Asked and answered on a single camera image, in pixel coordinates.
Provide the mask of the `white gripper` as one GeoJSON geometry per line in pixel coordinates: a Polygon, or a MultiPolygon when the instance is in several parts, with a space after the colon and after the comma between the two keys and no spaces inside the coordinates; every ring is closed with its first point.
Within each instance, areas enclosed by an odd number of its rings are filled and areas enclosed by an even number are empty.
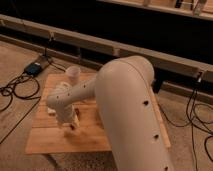
{"type": "Polygon", "coordinates": [[[56,110],[57,125],[62,127],[64,124],[70,125],[72,110],[75,109],[73,105],[68,105],[65,108],[56,110]]]}

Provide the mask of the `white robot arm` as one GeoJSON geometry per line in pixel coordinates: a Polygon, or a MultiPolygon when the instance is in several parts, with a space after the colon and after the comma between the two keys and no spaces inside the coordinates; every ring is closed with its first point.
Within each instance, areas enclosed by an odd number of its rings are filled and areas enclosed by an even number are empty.
{"type": "Polygon", "coordinates": [[[118,171],[175,171],[152,101],[153,80],[146,58],[118,58],[89,80],[55,88],[46,104],[65,123],[69,105],[93,97],[118,171]]]}

